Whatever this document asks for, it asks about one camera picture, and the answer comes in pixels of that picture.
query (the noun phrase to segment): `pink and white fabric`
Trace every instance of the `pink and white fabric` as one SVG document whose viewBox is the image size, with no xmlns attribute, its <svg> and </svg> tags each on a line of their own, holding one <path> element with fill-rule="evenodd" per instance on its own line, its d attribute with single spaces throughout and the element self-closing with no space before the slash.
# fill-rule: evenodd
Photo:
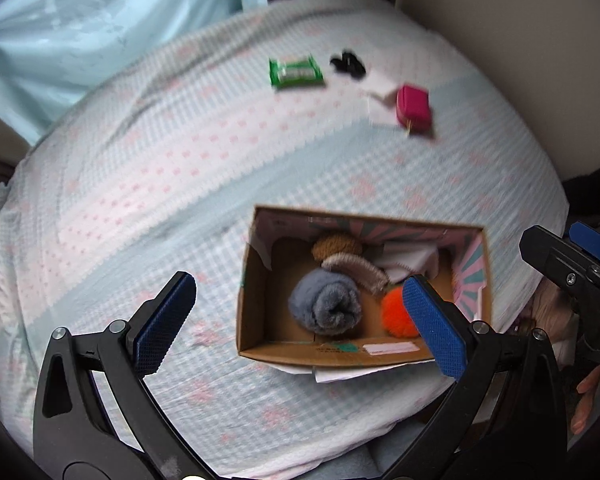
<svg viewBox="0 0 600 480">
<path fill-rule="evenodd" d="M 343 48 L 429 89 L 433 140 L 369 121 L 358 83 L 331 73 Z M 307 54 L 325 88 L 273 91 L 269 57 Z M 497 329 L 539 281 L 518 254 L 522 231 L 560 232 L 567 211 L 547 156 L 500 93 L 382 0 L 283 0 L 182 37 L 76 105 L 0 187 L 0 418 L 21 446 L 30 450 L 51 331 L 128 318 L 177 270 L 196 277 L 198 300 L 146 382 L 223 476 L 292 478 L 446 388 L 433 364 L 317 384 L 237 357 L 256 203 L 484 225 Z"/>
</svg>

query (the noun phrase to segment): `cardboard box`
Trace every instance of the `cardboard box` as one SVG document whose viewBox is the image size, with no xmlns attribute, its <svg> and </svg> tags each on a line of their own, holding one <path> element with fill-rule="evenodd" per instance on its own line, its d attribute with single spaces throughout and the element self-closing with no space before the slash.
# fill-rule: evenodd
<svg viewBox="0 0 600 480">
<path fill-rule="evenodd" d="M 430 280 L 432 286 L 469 320 L 490 322 L 490 274 L 481 227 L 256 206 L 238 297 L 238 354 L 267 363 L 317 367 L 379 367 L 432 358 L 421 338 L 389 336 L 381 325 L 379 299 L 364 290 L 362 321 L 347 333 L 315 335 L 295 322 L 288 297 L 298 281 L 319 266 L 311 255 L 312 243 L 334 231 L 349 232 L 368 246 L 390 240 L 435 241 L 440 272 Z M 406 342 L 412 344 L 395 348 L 395 343 Z M 389 352 L 371 355 L 365 349 L 369 344 L 384 345 L 379 348 Z"/>
</svg>

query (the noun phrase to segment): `blue gripper pad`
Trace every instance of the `blue gripper pad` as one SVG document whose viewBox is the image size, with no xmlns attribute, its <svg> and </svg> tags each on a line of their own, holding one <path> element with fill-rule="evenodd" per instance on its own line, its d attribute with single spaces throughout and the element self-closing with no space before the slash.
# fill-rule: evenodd
<svg viewBox="0 0 600 480">
<path fill-rule="evenodd" d="M 569 228 L 569 240 L 600 260 L 600 233 L 582 222 L 574 222 Z"/>
<path fill-rule="evenodd" d="M 196 280 L 182 272 L 134 340 L 134 368 L 138 376 L 158 371 L 195 303 Z"/>
<path fill-rule="evenodd" d="M 458 381 L 467 364 L 466 345 L 440 310 L 442 298 L 411 277 L 402 286 L 402 302 L 440 371 Z"/>
</svg>

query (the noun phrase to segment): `pink coin purse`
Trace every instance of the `pink coin purse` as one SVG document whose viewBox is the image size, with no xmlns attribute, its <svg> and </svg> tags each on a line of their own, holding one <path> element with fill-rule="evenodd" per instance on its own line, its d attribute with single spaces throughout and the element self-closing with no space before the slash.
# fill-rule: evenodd
<svg viewBox="0 0 600 480">
<path fill-rule="evenodd" d="M 429 131 L 431 129 L 429 92 L 415 86 L 402 86 L 398 90 L 395 114 L 400 124 L 409 131 Z"/>
</svg>

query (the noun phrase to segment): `screw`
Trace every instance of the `screw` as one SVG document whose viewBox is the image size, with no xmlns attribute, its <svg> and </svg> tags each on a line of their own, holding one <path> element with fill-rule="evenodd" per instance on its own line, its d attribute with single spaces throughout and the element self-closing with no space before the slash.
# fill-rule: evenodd
<svg viewBox="0 0 600 480">
<path fill-rule="evenodd" d="M 486 334 L 489 331 L 489 325 L 487 325 L 483 321 L 475 321 L 471 327 L 474 329 L 474 332 L 477 334 Z"/>
<path fill-rule="evenodd" d="M 53 339 L 62 339 L 65 334 L 66 334 L 66 328 L 64 326 L 59 326 L 51 333 L 51 337 Z"/>
<path fill-rule="evenodd" d="M 113 332 L 114 334 L 117 334 L 119 332 L 122 332 L 125 329 L 125 326 L 126 321 L 124 321 L 123 319 L 117 319 L 109 324 L 109 331 Z"/>
<path fill-rule="evenodd" d="M 547 338 L 546 332 L 541 328 L 535 328 L 531 333 L 538 341 L 544 341 Z"/>
</svg>

